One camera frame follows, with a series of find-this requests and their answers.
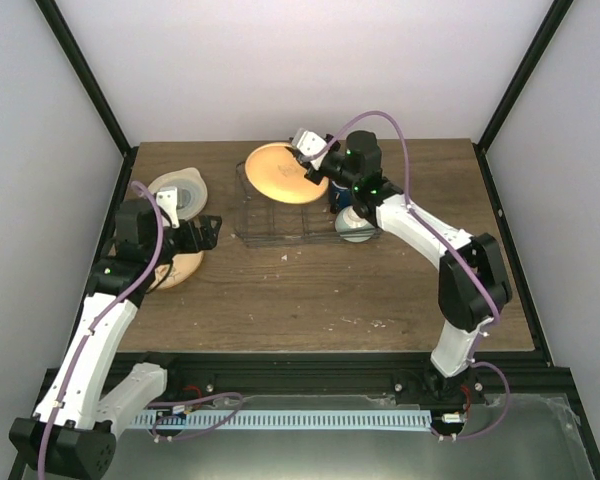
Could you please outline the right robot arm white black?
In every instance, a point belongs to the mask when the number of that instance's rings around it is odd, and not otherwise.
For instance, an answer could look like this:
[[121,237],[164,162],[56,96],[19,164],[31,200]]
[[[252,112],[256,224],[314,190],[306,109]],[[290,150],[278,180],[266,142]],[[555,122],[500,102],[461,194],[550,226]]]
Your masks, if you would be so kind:
[[452,227],[410,200],[384,175],[382,150],[372,132],[350,133],[346,152],[340,152],[333,136],[305,129],[296,133],[292,146],[308,180],[328,179],[345,188],[358,217],[404,241],[436,268],[444,325],[430,354],[424,389],[431,400],[448,402],[474,365],[480,338],[512,299],[498,241],[488,233],[472,235]]

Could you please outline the orange plastic plate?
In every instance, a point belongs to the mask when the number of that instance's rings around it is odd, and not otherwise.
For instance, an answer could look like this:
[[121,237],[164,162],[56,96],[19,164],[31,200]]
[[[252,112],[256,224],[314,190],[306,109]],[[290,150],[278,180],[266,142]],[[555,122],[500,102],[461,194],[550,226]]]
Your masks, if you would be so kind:
[[328,180],[314,184],[305,178],[306,169],[289,151],[290,144],[273,142],[252,151],[245,161],[249,183],[265,197],[286,204],[307,204],[321,198]]

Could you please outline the light green patterned bowl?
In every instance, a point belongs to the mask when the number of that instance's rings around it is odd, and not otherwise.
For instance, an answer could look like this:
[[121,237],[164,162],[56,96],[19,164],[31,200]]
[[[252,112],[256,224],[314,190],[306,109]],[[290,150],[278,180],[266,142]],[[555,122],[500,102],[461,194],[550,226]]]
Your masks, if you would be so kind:
[[338,213],[334,225],[339,236],[351,243],[365,242],[375,234],[375,228],[367,220],[359,217],[352,206]]

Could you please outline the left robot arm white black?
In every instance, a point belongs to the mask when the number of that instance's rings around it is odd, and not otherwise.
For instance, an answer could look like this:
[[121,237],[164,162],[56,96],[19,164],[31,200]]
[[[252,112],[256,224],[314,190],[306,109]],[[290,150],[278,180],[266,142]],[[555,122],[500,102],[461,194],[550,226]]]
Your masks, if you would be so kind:
[[112,237],[93,265],[81,318],[44,397],[28,418],[17,418],[9,439],[39,478],[100,479],[119,437],[155,398],[176,402],[183,377],[161,355],[136,364],[111,391],[103,390],[119,344],[155,281],[178,255],[216,247],[222,219],[180,220],[155,197],[123,202]]

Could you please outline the black wire dish rack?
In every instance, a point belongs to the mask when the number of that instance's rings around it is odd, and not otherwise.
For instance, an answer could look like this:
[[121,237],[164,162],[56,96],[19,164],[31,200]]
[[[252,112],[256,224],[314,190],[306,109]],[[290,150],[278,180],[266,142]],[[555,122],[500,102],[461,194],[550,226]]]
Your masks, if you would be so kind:
[[235,169],[234,198],[234,232],[249,247],[361,243],[381,235],[373,227],[340,234],[327,195],[303,205],[267,198],[248,181],[244,162]]

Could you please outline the dark blue ceramic mug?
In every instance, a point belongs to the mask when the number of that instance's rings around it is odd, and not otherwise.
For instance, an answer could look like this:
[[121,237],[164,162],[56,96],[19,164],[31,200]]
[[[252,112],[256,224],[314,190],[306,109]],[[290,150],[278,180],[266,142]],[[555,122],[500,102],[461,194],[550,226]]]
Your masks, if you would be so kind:
[[328,187],[330,212],[338,214],[341,210],[352,205],[352,195],[348,188],[331,181]]

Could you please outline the wooden bird painted plate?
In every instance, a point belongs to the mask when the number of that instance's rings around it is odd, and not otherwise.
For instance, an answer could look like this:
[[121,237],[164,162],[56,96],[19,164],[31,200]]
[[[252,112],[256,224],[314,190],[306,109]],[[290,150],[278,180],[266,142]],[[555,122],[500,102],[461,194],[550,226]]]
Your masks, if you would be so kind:
[[[174,287],[192,276],[201,266],[204,254],[179,254],[172,260],[159,264],[153,275],[149,275],[133,293],[151,293]],[[144,262],[132,262],[119,258],[105,258],[96,272],[101,276],[100,289],[109,294],[120,294],[126,290],[145,271]]]

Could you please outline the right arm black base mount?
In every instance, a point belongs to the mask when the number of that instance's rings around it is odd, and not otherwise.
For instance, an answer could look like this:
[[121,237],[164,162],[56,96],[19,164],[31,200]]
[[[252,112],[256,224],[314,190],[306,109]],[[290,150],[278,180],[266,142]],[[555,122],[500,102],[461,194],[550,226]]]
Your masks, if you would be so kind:
[[466,401],[484,404],[483,392],[474,388],[474,378],[467,373],[445,378],[435,369],[399,370],[392,377],[396,396],[404,403],[423,408],[456,407]]

